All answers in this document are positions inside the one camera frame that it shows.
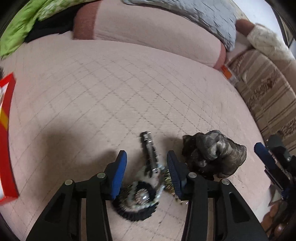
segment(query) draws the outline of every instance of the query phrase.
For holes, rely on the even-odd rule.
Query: white wall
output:
[[[260,23],[282,37],[272,8],[264,0],[233,0],[253,23]]]

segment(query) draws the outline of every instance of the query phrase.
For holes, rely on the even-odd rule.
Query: green fabric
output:
[[[51,17],[52,15],[63,11],[71,6],[84,3],[93,2],[95,0],[53,0],[47,6],[45,6],[41,11],[38,20],[42,21]]]
[[[13,53],[33,28],[40,11],[53,0],[31,0],[14,16],[0,39],[0,57]]]

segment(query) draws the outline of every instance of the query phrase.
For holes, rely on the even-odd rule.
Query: red and yellow box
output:
[[[0,205],[18,198],[19,194],[15,184],[9,157],[8,121],[15,88],[13,73],[0,80],[2,89],[2,103],[0,103]]]

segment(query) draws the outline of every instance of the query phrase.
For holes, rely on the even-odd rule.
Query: gray quilted blanket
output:
[[[236,38],[235,10],[226,0],[122,0],[125,4],[150,4],[166,8],[197,23],[222,41],[228,51]]]

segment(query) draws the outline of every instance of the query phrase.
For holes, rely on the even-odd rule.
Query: yellow stripe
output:
[[[8,117],[3,110],[0,112],[0,123],[8,130]]]

